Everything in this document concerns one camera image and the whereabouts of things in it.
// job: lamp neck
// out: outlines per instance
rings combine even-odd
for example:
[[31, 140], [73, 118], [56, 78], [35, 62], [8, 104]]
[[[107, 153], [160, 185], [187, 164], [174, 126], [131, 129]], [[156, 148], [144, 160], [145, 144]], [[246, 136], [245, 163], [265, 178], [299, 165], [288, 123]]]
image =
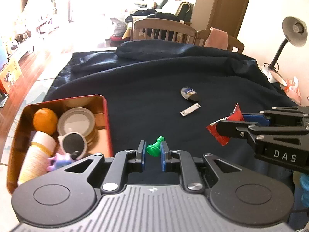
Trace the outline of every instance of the lamp neck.
[[285, 46], [287, 43], [288, 43], [288, 39], [285, 38], [285, 39], [283, 40], [283, 42], [281, 43], [279, 49], [277, 50], [277, 53], [276, 53], [275, 57], [273, 58], [272, 62], [270, 63], [270, 65], [269, 65], [269, 67], [268, 67], [269, 69], [271, 69], [271, 70], [273, 70], [273, 71], [276, 71], [276, 69], [274, 68], [274, 67], [275, 67], [275, 64], [276, 64], [276, 62], [277, 62], [277, 60], [278, 60], [278, 58], [279, 58], [279, 56], [280, 56], [280, 54], [281, 54], [281, 52], [282, 52], [284, 46]]

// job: purple toy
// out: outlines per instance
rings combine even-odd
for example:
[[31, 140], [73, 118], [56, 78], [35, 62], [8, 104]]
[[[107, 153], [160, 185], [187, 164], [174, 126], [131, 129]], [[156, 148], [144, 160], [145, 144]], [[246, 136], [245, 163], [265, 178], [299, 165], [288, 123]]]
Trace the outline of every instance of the purple toy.
[[58, 168], [67, 166], [75, 160], [71, 158], [71, 155], [69, 153], [66, 153], [65, 155], [61, 155], [60, 153], [56, 153], [54, 157], [48, 158], [49, 166], [47, 167], [47, 171], [51, 172]]

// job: white bottle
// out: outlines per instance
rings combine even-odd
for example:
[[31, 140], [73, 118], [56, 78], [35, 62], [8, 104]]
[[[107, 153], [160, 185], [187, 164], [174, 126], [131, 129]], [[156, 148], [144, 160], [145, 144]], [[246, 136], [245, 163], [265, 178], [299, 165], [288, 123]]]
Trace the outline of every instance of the white bottle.
[[35, 133], [20, 170], [18, 186], [47, 172], [47, 159], [52, 156], [55, 147], [53, 137], [43, 132]]

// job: wooden floor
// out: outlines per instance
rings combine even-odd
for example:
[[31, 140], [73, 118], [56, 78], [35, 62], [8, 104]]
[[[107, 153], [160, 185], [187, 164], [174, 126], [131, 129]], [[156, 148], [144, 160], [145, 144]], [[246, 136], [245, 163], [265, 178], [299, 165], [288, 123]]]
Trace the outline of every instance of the wooden floor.
[[92, 26], [89, 27], [89, 24], [85, 21], [83, 23], [74, 22], [63, 28], [56, 29], [44, 41], [36, 44], [34, 52], [27, 53], [19, 61], [23, 74], [10, 90], [4, 107], [0, 108], [0, 160], [15, 115], [34, 82], [52, 60], [62, 53], [113, 47], [111, 42], [105, 41], [109, 33], [104, 31], [104, 24], [100, 23], [99, 25]]

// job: gray ribbed panel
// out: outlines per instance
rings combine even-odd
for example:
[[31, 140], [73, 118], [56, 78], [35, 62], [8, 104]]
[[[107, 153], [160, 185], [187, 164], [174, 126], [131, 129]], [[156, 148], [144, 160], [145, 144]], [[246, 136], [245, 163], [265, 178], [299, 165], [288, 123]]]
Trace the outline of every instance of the gray ribbed panel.
[[246, 228], [233, 224], [212, 210], [207, 199], [185, 192], [180, 185], [128, 185], [119, 194], [104, 196], [83, 220], [57, 229], [22, 224], [15, 232], [291, 232], [286, 224]]

